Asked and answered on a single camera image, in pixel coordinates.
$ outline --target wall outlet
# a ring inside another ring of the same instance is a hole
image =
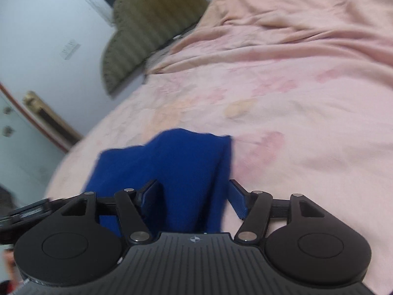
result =
[[[76,42],[74,39],[68,41],[68,43],[64,46],[63,50],[60,52],[60,56],[64,60],[69,60],[76,50],[79,49],[81,45]]]

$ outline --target logo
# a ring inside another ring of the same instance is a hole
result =
[[[200,238],[198,236],[193,236],[190,238],[190,241],[193,243],[198,243],[200,242]]]

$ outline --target wooden trim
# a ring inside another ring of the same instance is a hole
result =
[[[72,127],[70,127],[66,121],[64,121],[60,116],[58,116],[44,101],[42,101],[37,94],[33,91],[29,91],[23,97],[22,100],[25,108],[40,120],[44,121],[45,124],[49,124],[58,134],[60,134],[67,142],[70,144],[76,144],[82,140],[82,136],[76,132]],[[51,125],[50,121],[46,120],[49,118],[55,125]]]
[[[68,149],[64,147],[61,143],[59,143],[51,134],[45,131],[42,126],[40,126],[20,105],[19,103],[12,97],[12,95],[6,90],[6,88],[0,82],[0,91],[4,93],[5,97],[14,105],[20,113],[31,123],[34,125],[38,131],[40,131],[45,137],[47,137],[54,145],[56,145],[60,150],[64,153],[68,152]]]

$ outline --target ribbed black surface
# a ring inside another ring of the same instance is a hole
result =
[[[107,276],[85,285],[55,288],[28,282],[17,295],[371,295],[363,284],[334,290],[307,288],[275,272],[255,247],[228,234],[163,233],[131,247]]]

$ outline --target pink blanket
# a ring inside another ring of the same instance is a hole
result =
[[[100,151],[166,129],[234,137],[232,176],[274,198],[303,193],[361,233],[365,284],[393,290],[393,0],[214,0],[58,169],[78,194]],[[241,221],[227,207],[223,231]]]

